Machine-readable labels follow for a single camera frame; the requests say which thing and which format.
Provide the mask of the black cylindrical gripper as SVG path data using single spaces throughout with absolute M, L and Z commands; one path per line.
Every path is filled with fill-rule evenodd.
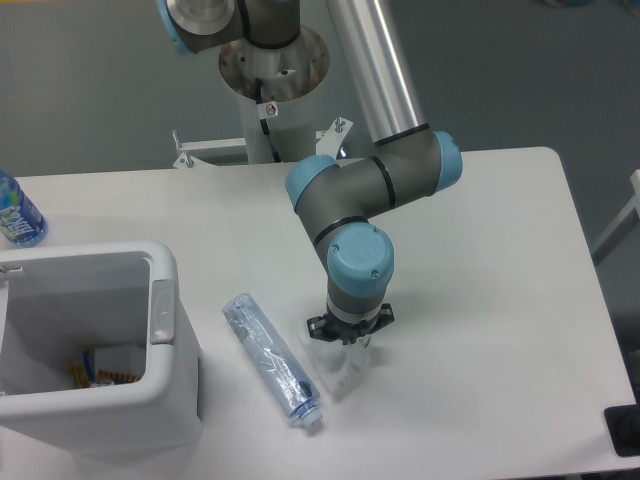
M 360 343 L 364 348 L 368 348 L 373 335 L 394 321 L 395 315 L 392 305 L 383 303 L 377 317 L 369 321 L 361 320 L 355 324 L 347 323 L 328 312 L 322 316 L 308 319 L 306 325 L 309 337 L 313 340 L 338 341 L 342 345 L 351 345 L 358 338 L 363 337 Z

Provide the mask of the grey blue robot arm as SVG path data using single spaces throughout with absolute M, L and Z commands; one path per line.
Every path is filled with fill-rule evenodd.
M 372 219 L 454 185 L 463 162 L 453 138 L 432 130 L 417 103 L 389 3 L 328 5 L 375 149 L 344 166 L 317 153 L 312 135 L 282 124 L 284 106 L 310 97 L 329 67 L 326 45 L 302 24 L 298 2 L 156 7 L 177 51 L 219 49 L 227 86 L 250 105 L 247 144 L 292 164 L 285 188 L 327 274 L 326 310 L 307 321 L 310 338 L 350 345 L 391 324 L 384 297 L 394 250 Z

